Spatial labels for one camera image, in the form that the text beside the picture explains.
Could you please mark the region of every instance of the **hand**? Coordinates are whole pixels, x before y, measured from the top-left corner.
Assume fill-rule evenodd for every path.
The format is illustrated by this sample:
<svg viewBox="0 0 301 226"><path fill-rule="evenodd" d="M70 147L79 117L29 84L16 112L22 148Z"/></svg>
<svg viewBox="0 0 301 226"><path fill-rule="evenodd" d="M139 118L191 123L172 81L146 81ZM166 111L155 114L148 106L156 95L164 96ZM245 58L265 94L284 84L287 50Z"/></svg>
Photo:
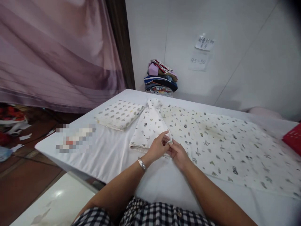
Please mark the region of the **hand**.
<svg viewBox="0 0 301 226"><path fill-rule="evenodd" d="M154 139L153 143L150 146L148 152L141 158L143 163L148 167L151 163L159 159L164 155L166 151L169 150L169 145L167 142L169 141L169 137L166 136L168 131L161 133L156 139Z"/></svg>
<svg viewBox="0 0 301 226"><path fill-rule="evenodd" d="M177 141L172 139L172 143L168 143L170 149L167 153L172 157L173 161L175 162L176 166L183 171L184 168L191 163L190 158L188 157L185 149L179 144Z"/></svg>

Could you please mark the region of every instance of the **pink cloth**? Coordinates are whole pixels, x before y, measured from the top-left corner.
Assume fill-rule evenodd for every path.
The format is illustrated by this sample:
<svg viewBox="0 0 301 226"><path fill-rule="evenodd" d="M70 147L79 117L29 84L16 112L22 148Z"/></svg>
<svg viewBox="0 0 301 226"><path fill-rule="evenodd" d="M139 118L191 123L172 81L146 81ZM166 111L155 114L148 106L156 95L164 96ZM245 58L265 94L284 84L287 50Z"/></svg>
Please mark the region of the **pink cloth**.
<svg viewBox="0 0 301 226"><path fill-rule="evenodd" d="M159 68L154 63L151 63L150 66L148 67L148 73L151 76L157 76L158 71L159 71Z"/></svg>
<svg viewBox="0 0 301 226"><path fill-rule="evenodd" d="M0 30L0 102L86 113L125 89L104 0L3 0Z"/></svg>

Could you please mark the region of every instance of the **person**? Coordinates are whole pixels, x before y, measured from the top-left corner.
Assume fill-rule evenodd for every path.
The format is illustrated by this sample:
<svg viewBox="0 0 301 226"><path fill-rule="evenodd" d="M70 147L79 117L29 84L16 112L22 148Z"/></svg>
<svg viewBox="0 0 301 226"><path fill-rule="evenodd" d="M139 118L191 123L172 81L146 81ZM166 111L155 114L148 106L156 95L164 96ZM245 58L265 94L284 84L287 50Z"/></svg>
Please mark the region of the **person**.
<svg viewBox="0 0 301 226"><path fill-rule="evenodd" d="M119 225L256 225L188 157L181 144L166 136L154 139L148 152L124 170L83 207L73 226L113 225L123 212ZM148 203L133 197L148 168L168 153L186 177L207 218L166 203Z"/></svg>

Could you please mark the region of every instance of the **white wall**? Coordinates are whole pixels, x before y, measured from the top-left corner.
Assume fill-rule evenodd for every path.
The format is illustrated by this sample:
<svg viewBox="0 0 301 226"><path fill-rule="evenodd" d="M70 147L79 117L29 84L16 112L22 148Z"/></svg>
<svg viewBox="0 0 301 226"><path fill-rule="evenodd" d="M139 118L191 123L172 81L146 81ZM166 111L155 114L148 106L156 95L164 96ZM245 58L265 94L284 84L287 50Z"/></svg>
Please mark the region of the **white wall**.
<svg viewBox="0 0 301 226"><path fill-rule="evenodd" d="M300 38L276 0L126 0L137 90L150 59L178 75L175 98L301 119ZM216 40L206 72L188 69L198 36Z"/></svg>

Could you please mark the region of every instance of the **swaddle blanket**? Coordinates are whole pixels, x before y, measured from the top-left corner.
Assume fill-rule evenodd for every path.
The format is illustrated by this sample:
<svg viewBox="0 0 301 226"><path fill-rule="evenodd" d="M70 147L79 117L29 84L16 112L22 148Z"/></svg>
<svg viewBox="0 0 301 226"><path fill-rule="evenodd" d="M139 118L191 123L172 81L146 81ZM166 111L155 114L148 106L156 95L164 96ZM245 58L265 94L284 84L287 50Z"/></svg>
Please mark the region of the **swaddle blanket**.
<svg viewBox="0 0 301 226"><path fill-rule="evenodd" d="M300 156L282 141L268 135L264 128L228 116L188 111L171 105L162 105L157 111L163 121L159 121L160 116L155 118L148 114L147 109L140 116L130 144L132 149L149 148L158 133L168 128L194 164L207 175L301 198ZM155 126L164 129L154 132Z"/></svg>
<svg viewBox="0 0 301 226"><path fill-rule="evenodd" d="M154 139L164 131L169 130L161 116L162 103L158 99L147 101L145 110L141 113L129 147L132 150L146 153Z"/></svg>
<svg viewBox="0 0 301 226"><path fill-rule="evenodd" d="M94 118L108 128L124 131L144 110L143 105L119 100L100 111Z"/></svg>

